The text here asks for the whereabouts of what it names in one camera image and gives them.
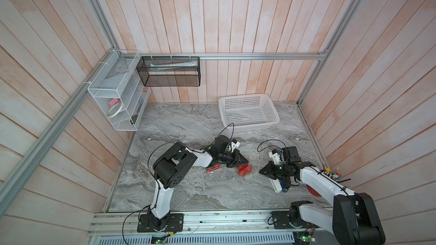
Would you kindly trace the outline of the clear plastic clamshell container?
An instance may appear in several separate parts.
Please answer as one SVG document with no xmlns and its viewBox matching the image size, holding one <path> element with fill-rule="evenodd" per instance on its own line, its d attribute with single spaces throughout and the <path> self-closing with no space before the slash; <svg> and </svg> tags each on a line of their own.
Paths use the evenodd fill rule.
<svg viewBox="0 0 436 245">
<path fill-rule="evenodd" d="M 217 163 L 216 165 L 209 167 L 206 169 L 207 173 L 212 173 L 221 169 L 221 164 Z"/>
</svg>

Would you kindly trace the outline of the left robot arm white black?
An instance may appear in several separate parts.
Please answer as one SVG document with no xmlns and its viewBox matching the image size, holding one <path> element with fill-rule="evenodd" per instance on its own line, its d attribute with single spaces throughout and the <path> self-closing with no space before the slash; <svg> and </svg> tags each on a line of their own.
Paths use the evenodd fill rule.
<svg viewBox="0 0 436 245">
<path fill-rule="evenodd" d="M 149 212 L 157 221 L 170 213 L 173 191 L 192 167 L 210 169 L 224 164 L 228 168 L 238 168 L 249 164 L 238 150 L 240 143 L 223 135 L 217 136 L 202 150 L 190 149 L 180 141 L 172 141 L 171 144 L 153 164 L 156 189 Z"/>
</svg>

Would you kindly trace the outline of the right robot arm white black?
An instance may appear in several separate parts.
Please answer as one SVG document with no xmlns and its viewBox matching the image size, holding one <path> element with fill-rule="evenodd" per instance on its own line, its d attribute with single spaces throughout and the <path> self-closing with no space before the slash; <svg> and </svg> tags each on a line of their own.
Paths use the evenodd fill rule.
<svg viewBox="0 0 436 245">
<path fill-rule="evenodd" d="M 332 172 L 302 161 L 295 147 L 274 149 L 269 157 L 260 174 L 270 179 L 275 192 L 305 184 L 312 195 L 331 205 L 331 209 L 325 209 L 308 200 L 294 201 L 288 211 L 271 212 L 268 221 L 275 229 L 315 226 L 333 234 L 341 245 L 385 244 L 386 236 L 371 196 L 346 188 Z"/>
</svg>

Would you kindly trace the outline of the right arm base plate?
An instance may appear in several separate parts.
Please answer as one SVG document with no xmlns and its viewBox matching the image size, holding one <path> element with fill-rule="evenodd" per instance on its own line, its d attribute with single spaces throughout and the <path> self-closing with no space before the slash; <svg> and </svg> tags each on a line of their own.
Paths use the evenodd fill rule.
<svg viewBox="0 0 436 245">
<path fill-rule="evenodd" d="M 291 219 L 289 211 L 272 211 L 268 219 L 268 224 L 273 225 L 276 230 L 285 229 L 318 229 L 319 227 L 313 223 L 303 222 L 300 219 Z"/>
</svg>

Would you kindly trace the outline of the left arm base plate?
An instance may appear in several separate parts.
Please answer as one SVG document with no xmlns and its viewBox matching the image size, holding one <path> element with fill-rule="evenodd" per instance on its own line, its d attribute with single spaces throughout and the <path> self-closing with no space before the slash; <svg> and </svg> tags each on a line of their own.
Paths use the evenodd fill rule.
<svg viewBox="0 0 436 245">
<path fill-rule="evenodd" d="M 139 233 L 177 233 L 183 229 L 184 214 L 169 213 L 157 219 L 153 213 L 142 214 L 139 218 L 137 232 Z"/>
</svg>

